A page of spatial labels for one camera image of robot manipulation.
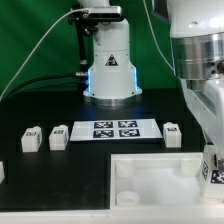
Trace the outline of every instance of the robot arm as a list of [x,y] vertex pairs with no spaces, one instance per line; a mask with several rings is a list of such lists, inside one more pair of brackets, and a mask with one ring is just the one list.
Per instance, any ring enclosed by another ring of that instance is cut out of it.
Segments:
[[216,149],[224,171],[224,1],[152,0],[171,24],[175,74],[189,110]]
[[104,106],[120,106],[137,100],[137,70],[130,61],[129,23],[119,6],[109,0],[77,0],[87,13],[74,15],[83,35],[93,36],[94,62],[88,69],[84,100]]

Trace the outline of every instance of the warning label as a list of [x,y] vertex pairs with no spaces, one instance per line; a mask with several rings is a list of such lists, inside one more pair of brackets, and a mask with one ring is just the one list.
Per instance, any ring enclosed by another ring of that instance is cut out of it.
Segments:
[[113,55],[110,56],[109,60],[106,63],[106,66],[118,66],[117,61]]

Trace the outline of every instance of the black cable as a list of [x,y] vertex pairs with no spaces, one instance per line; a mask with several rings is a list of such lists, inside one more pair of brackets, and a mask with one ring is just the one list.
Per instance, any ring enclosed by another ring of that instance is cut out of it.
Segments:
[[17,91],[16,93],[10,95],[9,97],[7,97],[5,100],[7,99],[12,99],[14,96],[18,95],[18,94],[21,94],[21,93],[28,93],[28,92],[33,92],[33,91],[36,91],[36,90],[40,90],[40,89],[45,89],[45,88],[54,88],[54,87],[61,87],[61,86],[68,86],[68,85],[74,85],[76,83],[74,82],[68,82],[68,83],[63,83],[63,84],[57,84],[57,85],[46,85],[46,86],[41,86],[41,87],[36,87],[36,88],[33,88],[33,89],[28,89],[28,90],[25,90],[25,91]]
[[32,80],[29,80],[25,83],[22,83],[22,84],[16,86],[15,88],[13,88],[10,91],[10,93],[8,94],[8,96],[6,97],[6,99],[8,97],[10,97],[11,95],[15,94],[16,92],[18,92],[20,89],[22,89],[26,86],[29,86],[33,83],[47,81],[47,80],[54,80],[54,79],[64,79],[64,78],[75,78],[75,74],[71,73],[71,74],[65,74],[65,75],[45,76],[45,77],[40,77],[40,78],[35,78],[35,79],[32,79]]

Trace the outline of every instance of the small white cube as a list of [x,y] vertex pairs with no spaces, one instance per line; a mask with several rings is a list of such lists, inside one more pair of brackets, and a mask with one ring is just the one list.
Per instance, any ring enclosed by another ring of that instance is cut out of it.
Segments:
[[42,142],[42,132],[40,127],[28,128],[22,139],[23,152],[38,152]]
[[61,125],[55,127],[49,137],[50,141],[50,150],[51,151],[60,151],[65,150],[68,143],[68,127]]
[[182,134],[177,124],[164,124],[163,137],[167,148],[181,148]]

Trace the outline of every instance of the label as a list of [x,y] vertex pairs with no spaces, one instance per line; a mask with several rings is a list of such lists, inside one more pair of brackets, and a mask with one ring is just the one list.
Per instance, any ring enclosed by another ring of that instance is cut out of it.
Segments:
[[168,131],[177,131],[176,128],[167,128]]
[[62,135],[63,133],[64,133],[63,130],[56,130],[56,131],[54,132],[55,135]]
[[106,66],[118,66],[118,63],[113,55],[108,59]]
[[26,136],[35,136],[37,133],[36,132],[27,132]]

